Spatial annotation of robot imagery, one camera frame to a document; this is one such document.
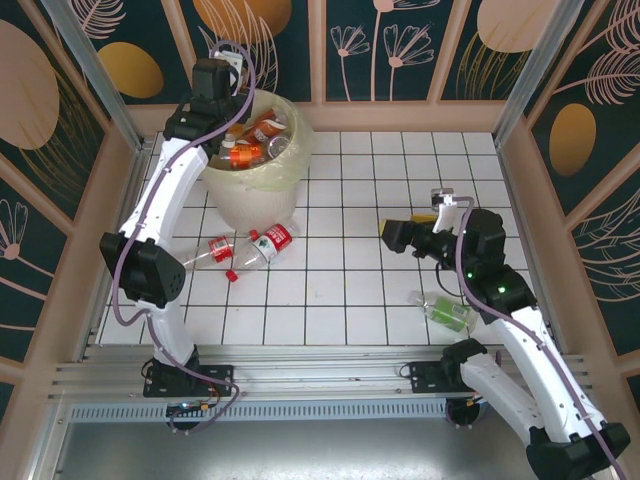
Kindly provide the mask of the crushed copper brown bottle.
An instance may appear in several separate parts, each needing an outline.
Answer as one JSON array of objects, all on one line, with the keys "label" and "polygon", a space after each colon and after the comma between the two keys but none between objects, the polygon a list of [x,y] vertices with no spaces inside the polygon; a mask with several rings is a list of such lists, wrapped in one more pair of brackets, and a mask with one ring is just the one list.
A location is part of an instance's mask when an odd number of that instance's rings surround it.
[{"label": "crushed copper brown bottle", "polygon": [[257,145],[267,142],[271,138],[281,134],[287,128],[283,124],[273,119],[263,119],[249,128],[240,138],[240,141],[250,145]]}]

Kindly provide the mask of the crushed bottle green label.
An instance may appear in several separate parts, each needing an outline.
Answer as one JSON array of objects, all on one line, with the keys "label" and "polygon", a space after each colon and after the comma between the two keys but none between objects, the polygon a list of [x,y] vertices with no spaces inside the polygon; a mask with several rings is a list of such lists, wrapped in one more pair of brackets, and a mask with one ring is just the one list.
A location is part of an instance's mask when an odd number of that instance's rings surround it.
[{"label": "crushed bottle green label", "polygon": [[460,333],[473,326],[472,310],[449,297],[429,292],[413,292],[410,302],[418,306],[427,320]]}]

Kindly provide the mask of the orange label bottle orange cap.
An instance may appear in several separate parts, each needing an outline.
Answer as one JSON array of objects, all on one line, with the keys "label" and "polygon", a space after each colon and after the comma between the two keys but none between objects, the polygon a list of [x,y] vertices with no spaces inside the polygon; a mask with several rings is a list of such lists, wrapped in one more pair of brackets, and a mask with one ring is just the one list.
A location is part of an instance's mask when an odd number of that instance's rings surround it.
[{"label": "orange label bottle orange cap", "polygon": [[231,140],[221,142],[218,158],[223,170],[247,170],[267,160],[261,145],[236,144]]}]

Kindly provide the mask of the bottle red white green label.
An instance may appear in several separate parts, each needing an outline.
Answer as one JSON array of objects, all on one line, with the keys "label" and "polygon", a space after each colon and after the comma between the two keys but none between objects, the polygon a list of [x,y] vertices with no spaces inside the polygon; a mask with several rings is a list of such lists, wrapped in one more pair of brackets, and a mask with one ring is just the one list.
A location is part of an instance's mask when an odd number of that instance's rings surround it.
[{"label": "bottle red white green label", "polygon": [[267,268],[299,234],[299,225],[292,219],[274,224],[235,253],[231,268],[225,272],[227,279],[234,283],[250,272]]}]

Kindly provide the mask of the clear bottle small red label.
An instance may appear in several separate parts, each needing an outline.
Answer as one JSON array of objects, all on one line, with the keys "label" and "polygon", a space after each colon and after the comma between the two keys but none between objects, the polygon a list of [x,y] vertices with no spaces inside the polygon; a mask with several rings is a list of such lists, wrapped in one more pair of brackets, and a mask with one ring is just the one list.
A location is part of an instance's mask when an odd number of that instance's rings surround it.
[{"label": "clear bottle small red label", "polygon": [[177,255],[186,270],[205,269],[218,264],[229,264],[231,270],[241,272],[264,268],[268,261],[254,244],[259,238],[256,230],[250,230],[248,236],[222,234],[203,243],[195,250],[191,249]]}]

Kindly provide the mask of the grey sheet metal panel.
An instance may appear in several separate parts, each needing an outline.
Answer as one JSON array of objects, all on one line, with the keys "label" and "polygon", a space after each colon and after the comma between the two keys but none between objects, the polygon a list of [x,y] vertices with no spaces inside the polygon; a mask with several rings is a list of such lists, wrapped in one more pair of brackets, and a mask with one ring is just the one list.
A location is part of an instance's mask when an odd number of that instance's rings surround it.
[{"label": "grey sheet metal panel", "polygon": [[192,437],[159,423],[72,424],[38,480],[537,480],[495,415],[228,422]]}]

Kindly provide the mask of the aluminium side rail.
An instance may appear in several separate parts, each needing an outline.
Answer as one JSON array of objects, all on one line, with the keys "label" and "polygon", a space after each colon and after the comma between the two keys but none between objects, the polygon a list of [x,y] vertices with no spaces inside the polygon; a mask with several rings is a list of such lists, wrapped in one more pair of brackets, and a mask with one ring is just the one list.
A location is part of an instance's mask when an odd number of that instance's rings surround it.
[{"label": "aluminium side rail", "polygon": [[116,233],[129,217],[144,186],[153,144],[145,142],[140,151],[112,140],[99,155],[99,164],[92,173],[88,192],[80,212],[78,238],[83,250],[76,256],[82,271],[75,279],[86,289],[76,303],[82,307],[72,360],[84,359],[92,344],[136,345],[144,330],[143,322],[123,327],[112,319],[112,277],[99,245],[104,233]]},{"label": "aluminium side rail", "polygon": [[498,153],[545,321],[552,327],[560,350],[569,353],[572,341],[564,330],[566,299],[562,292],[567,235],[556,195],[527,129],[516,129],[508,139],[499,142]]}]

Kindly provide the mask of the aluminium frame post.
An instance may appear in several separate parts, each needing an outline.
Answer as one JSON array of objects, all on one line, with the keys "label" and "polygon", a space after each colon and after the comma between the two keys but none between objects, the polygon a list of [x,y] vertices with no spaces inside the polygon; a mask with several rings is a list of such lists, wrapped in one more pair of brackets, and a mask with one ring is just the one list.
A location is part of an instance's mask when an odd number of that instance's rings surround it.
[{"label": "aluminium frame post", "polygon": [[142,151],[143,135],[135,126],[126,105],[111,81],[89,38],[83,33],[66,0],[41,0],[53,24],[59,29],[73,56],[86,73],[102,104],[126,143],[136,153]]},{"label": "aluminium frame post", "polygon": [[494,146],[501,150],[524,108],[549,70],[566,36],[575,24],[585,0],[559,0],[536,46],[511,91],[493,131]]}]

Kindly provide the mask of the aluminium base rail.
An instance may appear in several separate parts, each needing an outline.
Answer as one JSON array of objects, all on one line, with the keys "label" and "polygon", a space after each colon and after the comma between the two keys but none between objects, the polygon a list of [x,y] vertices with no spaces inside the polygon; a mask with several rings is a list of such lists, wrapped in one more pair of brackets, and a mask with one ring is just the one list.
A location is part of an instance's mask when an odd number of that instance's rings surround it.
[{"label": "aluminium base rail", "polygon": [[[437,361],[440,346],[208,345],[204,364],[231,365],[244,400],[407,398],[406,365]],[[82,361],[57,365],[49,401],[141,402],[150,346],[91,345]]]}]

